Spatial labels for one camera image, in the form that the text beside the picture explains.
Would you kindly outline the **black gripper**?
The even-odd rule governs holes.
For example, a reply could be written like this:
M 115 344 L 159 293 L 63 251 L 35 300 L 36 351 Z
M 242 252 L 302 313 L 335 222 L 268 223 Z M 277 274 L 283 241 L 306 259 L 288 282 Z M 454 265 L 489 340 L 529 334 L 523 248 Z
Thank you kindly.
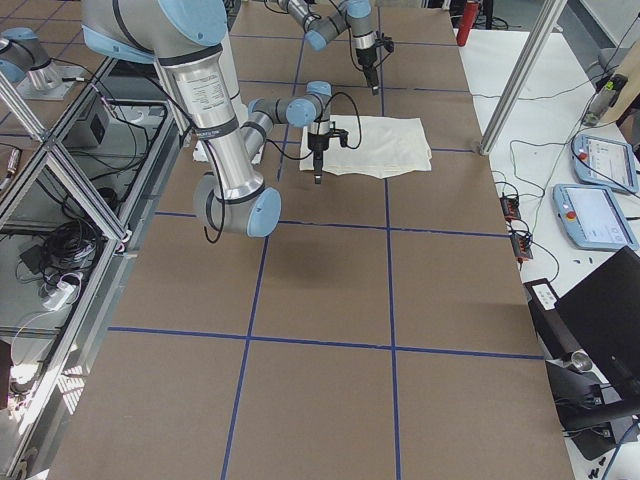
M 326 134 L 307 134 L 307 146 L 313 153 L 313 174 L 314 184 L 320 185 L 320 175 L 322 175 L 324 166 L 323 152 L 329 148 L 330 135 Z
M 373 95 L 378 95 L 379 77 L 378 72 L 375 69 L 376 48 L 356 48 L 355 52 L 358 65 L 363 71 L 368 88 L 371 89 Z

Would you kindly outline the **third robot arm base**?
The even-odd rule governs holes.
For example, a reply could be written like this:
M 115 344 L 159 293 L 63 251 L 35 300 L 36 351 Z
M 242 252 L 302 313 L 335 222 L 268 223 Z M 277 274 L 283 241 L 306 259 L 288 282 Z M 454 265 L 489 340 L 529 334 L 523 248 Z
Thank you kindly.
M 60 65 L 48 54 L 36 33 L 16 27 L 1 33 L 1 73 L 26 100 L 64 100 L 86 77 L 82 66 Z

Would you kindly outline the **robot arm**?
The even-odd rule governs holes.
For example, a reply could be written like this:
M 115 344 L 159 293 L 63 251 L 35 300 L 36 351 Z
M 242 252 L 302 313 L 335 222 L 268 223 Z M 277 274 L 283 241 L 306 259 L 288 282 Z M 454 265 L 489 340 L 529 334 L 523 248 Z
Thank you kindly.
M 222 232 L 266 237 L 277 226 L 281 197 L 252 160 L 276 124 L 303 128 L 328 121 L 331 86 L 308 84 L 300 97 L 259 99 L 238 120 L 220 65 L 227 15 L 220 1 L 85 1 L 82 28 L 97 53 L 154 64 L 165 88 L 175 87 L 186 120 L 212 166 L 199 182 L 200 221 Z
M 372 6 L 369 1 L 340 1 L 333 4 L 334 11 L 321 16 L 309 1 L 264 1 L 271 12 L 288 15 L 304 32 L 304 39 L 315 51 L 325 49 L 343 33 L 350 35 L 354 66 L 361 71 L 373 95 L 378 95 L 378 49 L 382 36 L 374 30 Z

